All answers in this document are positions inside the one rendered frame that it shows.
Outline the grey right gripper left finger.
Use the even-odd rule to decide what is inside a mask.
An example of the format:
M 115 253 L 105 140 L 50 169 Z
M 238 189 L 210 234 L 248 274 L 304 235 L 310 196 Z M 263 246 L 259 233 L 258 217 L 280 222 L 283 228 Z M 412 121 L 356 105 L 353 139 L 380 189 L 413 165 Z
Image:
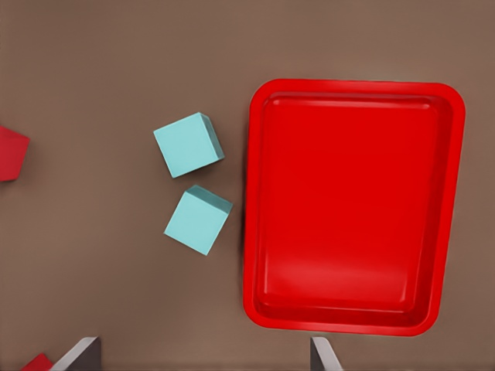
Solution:
M 101 339 L 82 338 L 49 371 L 101 371 Z

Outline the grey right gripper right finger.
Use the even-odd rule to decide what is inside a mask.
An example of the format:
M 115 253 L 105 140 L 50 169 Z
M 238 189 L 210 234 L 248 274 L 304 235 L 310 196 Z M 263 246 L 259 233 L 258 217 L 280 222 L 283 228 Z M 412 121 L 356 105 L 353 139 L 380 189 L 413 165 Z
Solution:
M 343 371 L 333 347 L 324 337 L 310 339 L 310 371 Z

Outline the red cube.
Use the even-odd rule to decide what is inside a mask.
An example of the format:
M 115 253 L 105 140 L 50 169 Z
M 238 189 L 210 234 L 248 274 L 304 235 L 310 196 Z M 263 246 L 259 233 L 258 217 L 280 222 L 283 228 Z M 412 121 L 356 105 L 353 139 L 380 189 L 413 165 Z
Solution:
M 0 182 L 19 177 L 30 138 L 0 125 Z
M 40 353 L 24 365 L 20 371 L 50 371 L 53 362 L 44 354 Z

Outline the red rectangular tray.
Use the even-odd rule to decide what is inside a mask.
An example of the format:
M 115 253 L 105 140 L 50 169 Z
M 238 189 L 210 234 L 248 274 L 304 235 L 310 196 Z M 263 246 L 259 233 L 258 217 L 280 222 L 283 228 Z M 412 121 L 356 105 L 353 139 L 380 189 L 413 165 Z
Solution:
M 277 79 L 249 107 L 243 305 L 416 336 L 439 314 L 466 109 L 444 83 Z

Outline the light blue cube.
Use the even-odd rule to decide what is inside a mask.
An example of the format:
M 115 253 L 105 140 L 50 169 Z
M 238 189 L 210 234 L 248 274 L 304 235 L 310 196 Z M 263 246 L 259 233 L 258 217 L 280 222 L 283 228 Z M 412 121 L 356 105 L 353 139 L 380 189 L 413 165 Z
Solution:
M 232 208 L 231 202 L 193 185 L 183 193 L 164 234 L 207 256 Z
M 224 151 L 208 116 L 197 112 L 153 131 L 173 178 L 224 159 Z

